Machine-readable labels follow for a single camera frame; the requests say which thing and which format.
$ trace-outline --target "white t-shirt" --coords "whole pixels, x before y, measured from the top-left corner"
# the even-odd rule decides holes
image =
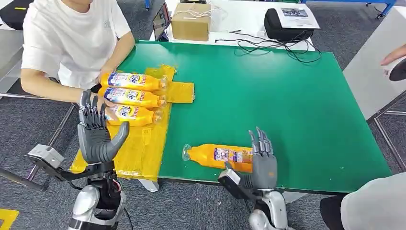
[[[345,230],[405,230],[406,172],[376,179],[341,203]]]
[[[23,23],[22,69],[59,78],[63,85],[89,89],[111,57],[117,38],[130,32],[116,0],[94,0],[79,13],[62,0],[35,0]]]

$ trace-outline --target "bottle label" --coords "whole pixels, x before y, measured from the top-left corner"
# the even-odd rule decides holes
[[[146,76],[144,74],[133,73],[111,73],[108,84],[111,86],[143,86],[145,85]]]
[[[109,87],[104,93],[104,97],[114,103],[137,102],[140,103],[145,96],[145,92],[139,90],[127,90]]]
[[[239,163],[251,163],[252,151],[233,151],[231,149],[215,148],[214,160],[216,161],[234,161]]]
[[[138,107],[119,105],[110,108],[118,118],[135,119],[138,113]]]

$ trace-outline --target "laptop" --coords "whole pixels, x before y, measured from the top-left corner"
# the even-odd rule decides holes
[[[152,21],[152,26],[154,28],[155,41],[168,42],[168,36],[165,30],[170,24],[170,16],[166,2],[159,9],[158,13],[155,15]]]

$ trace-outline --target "white paper sign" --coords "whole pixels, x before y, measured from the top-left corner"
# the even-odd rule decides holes
[[[282,28],[320,29],[315,16],[304,4],[292,8],[276,8]]]

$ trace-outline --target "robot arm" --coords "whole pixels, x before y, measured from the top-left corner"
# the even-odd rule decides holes
[[[37,145],[28,153],[30,159],[49,175],[60,181],[87,178],[73,206],[68,230],[115,230],[119,217],[125,211],[125,194],[117,181],[113,158],[129,133],[129,123],[120,125],[118,134],[111,139],[106,127],[103,104],[97,109],[97,96],[90,103],[91,92],[84,91],[79,105],[78,135],[83,158],[89,164],[85,171],[74,174],[60,167],[64,158],[50,146]]]
[[[257,127],[258,140],[249,131],[252,144],[252,174],[240,175],[226,162],[218,181],[237,199],[255,200],[249,216],[252,230],[287,230],[285,199],[276,190],[277,161],[271,141]]]

